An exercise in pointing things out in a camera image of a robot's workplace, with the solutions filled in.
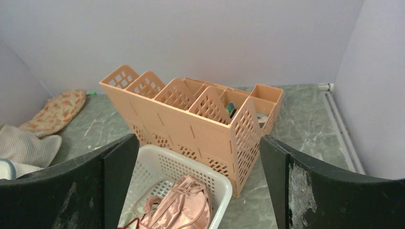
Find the pink satin garment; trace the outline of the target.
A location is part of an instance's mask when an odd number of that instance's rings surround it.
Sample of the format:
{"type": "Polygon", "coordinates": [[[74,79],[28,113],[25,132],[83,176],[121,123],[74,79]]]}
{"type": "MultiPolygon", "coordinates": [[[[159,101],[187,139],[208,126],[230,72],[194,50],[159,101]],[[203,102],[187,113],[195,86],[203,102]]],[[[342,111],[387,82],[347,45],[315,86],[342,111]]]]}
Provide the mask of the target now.
{"type": "Polygon", "coordinates": [[[164,198],[149,196],[144,214],[135,219],[137,229],[207,229],[211,224],[211,200],[206,185],[182,176],[164,198]]]}

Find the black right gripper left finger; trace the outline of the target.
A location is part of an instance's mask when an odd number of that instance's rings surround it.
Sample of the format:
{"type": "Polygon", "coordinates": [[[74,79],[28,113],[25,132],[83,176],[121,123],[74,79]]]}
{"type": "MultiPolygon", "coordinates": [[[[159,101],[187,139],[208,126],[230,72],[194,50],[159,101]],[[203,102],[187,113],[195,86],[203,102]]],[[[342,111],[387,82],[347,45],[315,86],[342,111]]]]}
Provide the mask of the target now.
{"type": "Polygon", "coordinates": [[[128,134],[57,165],[0,182],[3,229],[116,229],[139,152],[128,134]]]}

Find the items inside organizer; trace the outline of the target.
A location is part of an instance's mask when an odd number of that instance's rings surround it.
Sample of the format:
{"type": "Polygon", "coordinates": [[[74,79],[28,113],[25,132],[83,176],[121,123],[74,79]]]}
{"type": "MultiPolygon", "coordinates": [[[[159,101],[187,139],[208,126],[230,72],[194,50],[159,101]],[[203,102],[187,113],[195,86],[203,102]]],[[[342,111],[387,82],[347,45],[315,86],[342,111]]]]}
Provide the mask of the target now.
{"type": "MultiPolygon", "coordinates": [[[[237,109],[236,109],[234,103],[229,103],[228,106],[225,108],[225,110],[226,110],[228,116],[230,117],[230,119],[232,119],[237,112],[237,109]]],[[[262,113],[257,113],[257,119],[258,119],[259,125],[264,125],[268,119],[268,116],[265,114],[262,114],[262,113]]]]}

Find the peach plastic desk organizer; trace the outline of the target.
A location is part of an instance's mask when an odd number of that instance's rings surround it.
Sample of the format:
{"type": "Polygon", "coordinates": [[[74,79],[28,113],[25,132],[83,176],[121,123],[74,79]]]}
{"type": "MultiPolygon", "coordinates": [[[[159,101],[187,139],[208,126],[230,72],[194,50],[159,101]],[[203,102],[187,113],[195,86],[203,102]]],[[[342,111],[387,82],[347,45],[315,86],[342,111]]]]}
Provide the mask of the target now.
{"type": "Polygon", "coordinates": [[[225,175],[239,196],[271,132],[284,91],[257,84],[250,92],[191,78],[165,84],[152,71],[122,65],[100,83],[142,145],[178,152],[225,175]],[[225,108],[234,103],[230,119],[225,108]],[[259,125],[257,113],[268,116],[259,125]]]}

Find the white mesh laundry bag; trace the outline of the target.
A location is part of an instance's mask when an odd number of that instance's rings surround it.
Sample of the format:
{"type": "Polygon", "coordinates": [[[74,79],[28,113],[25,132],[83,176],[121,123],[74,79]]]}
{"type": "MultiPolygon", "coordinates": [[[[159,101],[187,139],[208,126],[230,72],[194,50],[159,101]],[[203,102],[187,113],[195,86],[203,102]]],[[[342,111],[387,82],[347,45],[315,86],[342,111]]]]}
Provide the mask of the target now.
{"type": "Polygon", "coordinates": [[[0,126],[0,178],[13,180],[47,168],[62,144],[59,135],[38,138],[10,125],[0,126]]]}

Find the floral fabric pouch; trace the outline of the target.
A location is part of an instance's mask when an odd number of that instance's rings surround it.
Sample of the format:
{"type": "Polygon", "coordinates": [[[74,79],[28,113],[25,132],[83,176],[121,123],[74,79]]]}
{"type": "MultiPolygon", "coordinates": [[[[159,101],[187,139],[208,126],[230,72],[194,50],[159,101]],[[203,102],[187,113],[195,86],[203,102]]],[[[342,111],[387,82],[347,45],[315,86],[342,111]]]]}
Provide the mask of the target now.
{"type": "Polygon", "coordinates": [[[44,108],[19,129],[32,132],[38,138],[53,135],[66,127],[86,102],[86,92],[70,90],[47,100],[44,108]]]}

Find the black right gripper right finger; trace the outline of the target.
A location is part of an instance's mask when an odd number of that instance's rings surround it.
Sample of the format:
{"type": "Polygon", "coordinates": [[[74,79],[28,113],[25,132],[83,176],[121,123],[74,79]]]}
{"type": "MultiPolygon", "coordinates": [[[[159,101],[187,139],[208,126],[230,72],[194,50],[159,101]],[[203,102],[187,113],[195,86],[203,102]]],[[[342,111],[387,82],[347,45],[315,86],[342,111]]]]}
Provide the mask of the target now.
{"type": "Polygon", "coordinates": [[[405,181],[345,170],[266,135],[260,156],[280,229],[402,229],[405,181]]]}

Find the white plastic laundry basket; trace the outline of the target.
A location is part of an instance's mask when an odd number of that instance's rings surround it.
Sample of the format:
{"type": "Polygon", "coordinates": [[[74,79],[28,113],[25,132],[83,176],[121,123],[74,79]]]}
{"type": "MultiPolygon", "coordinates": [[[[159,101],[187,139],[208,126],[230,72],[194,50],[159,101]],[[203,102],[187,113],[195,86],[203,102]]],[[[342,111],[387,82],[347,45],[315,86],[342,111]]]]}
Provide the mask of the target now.
{"type": "Polygon", "coordinates": [[[206,165],[154,145],[139,149],[118,226],[124,227],[133,218],[142,216],[146,198],[150,195],[164,198],[183,175],[193,176],[209,189],[212,207],[210,228],[218,228],[232,197],[230,180],[206,165]]]}

